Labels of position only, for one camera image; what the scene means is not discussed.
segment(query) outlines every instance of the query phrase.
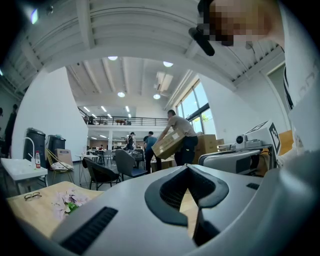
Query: label sticker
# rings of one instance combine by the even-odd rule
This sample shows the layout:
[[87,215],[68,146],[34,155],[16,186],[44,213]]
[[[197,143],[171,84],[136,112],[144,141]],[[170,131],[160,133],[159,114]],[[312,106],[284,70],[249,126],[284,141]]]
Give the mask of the label sticker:
[[179,134],[178,134],[178,133],[173,134],[173,135],[172,135],[172,138],[173,138],[174,140],[178,139],[178,138],[179,138]]
[[270,131],[270,134],[271,134],[271,137],[273,140],[275,152],[276,152],[276,154],[278,154],[281,142],[280,142],[279,135],[277,133],[277,130],[276,130],[274,123],[271,124],[269,131]]

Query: flower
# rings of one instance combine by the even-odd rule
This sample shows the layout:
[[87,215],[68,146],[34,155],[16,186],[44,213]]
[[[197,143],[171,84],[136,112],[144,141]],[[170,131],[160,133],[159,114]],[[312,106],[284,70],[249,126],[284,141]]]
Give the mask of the flower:
[[65,193],[57,192],[53,205],[53,213],[59,220],[63,220],[71,212],[88,202],[89,198],[75,189],[68,189]]

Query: gray chair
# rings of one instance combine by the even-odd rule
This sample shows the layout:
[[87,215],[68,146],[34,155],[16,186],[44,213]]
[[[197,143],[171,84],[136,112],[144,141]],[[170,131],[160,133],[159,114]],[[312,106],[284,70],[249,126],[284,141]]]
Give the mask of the gray chair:
[[106,164],[109,163],[109,159],[110,159],[110,163],[112,164],[111,153],[112,153],[111,150],[107,150],[107,151],[104,153],[104,158],[106,158]]
[[109,183],[112,187],[112,183],[117,184],[120,181],[120,176],[118,173],[114,173],[112,170],[93,162],[88,158],[82,160],[83,167],[87,167],[90,173],[90,187],[91,190],[92,183],[95,183],[95,190],[98,190],[102,184]]
[[137,151],[142,155],[139,159],[135,157],[135,161],[137,162],[137,168],[139,168],[139,164],[140,164],[140,162],[142,162],[143,169],[146,169],[146,166],[145,166],[145,152],[144,152],[144,150],[138,148],[138,149],[135,149],[134,151]]
[[115,151],[115,162],[117,170],[121,174],[122,181],[124,181],[124,175],[136,178],[148,173],[146,170],[134,168],[136,162],[135,158],[123,149]]

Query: eyeglasses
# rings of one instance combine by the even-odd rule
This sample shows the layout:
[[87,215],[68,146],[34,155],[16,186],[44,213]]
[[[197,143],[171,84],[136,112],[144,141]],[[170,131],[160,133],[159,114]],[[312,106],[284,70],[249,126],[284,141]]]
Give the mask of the eyeglasses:
[[34,192],[33,194],[26,194],[24,196],[24,200],[30,201],[32,198],[40,198],[42,195],[40,195],[40,192]]

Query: window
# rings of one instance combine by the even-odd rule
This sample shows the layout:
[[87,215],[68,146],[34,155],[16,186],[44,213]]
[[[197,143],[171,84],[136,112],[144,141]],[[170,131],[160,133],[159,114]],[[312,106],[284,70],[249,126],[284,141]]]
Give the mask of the window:
[[199,108],[208,103],[207,95],[201,82],[194,88],[194,92],[199,104]]
[[179,106],[177,107],[177,110],[178,110],[178,116],[179,117],[184,117],[184,113],[182,112],[182,105],[181,103],[179,104]]
[[190,89],[176,106],[178,116],[187,119],[194,131],[216,134],[216,128],[208,98],[200,81]]
[[211,109],[209,108],[202,114],[204,134],[216,134],[214,119],[212,118]]
[[184,117],[187,118],[192,113],[198,110],[198,105],[196,101],[196,96],[194,91],[192,90],[190,94],[182,101],[183,106],[183,114]]
[[203,132],[200,117],[192,120],[192,127],[196,133]]

